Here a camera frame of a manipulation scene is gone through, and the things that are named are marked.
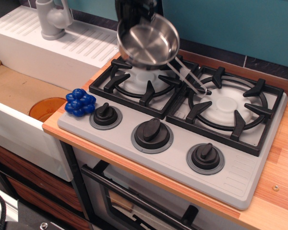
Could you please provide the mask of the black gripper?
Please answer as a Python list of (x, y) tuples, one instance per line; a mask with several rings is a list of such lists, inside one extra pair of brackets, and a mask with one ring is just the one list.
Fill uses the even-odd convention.
[(161, 14), (158, 0), (116, 0), (115, 10), (119, 26), (151, 23)]

